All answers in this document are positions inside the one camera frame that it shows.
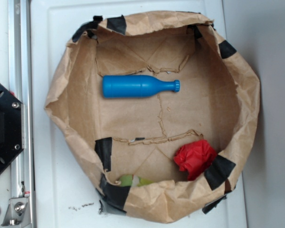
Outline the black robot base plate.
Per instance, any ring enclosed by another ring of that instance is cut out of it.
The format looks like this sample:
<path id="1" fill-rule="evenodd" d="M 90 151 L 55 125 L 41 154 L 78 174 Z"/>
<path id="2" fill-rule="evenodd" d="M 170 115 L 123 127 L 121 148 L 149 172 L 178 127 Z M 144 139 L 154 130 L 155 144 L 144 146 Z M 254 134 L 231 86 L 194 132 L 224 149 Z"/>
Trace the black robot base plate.
<path id="1" fill-rule="evenodd" d="M 0 83 L 0 175 L 23 151 L 22 102 Z"/>

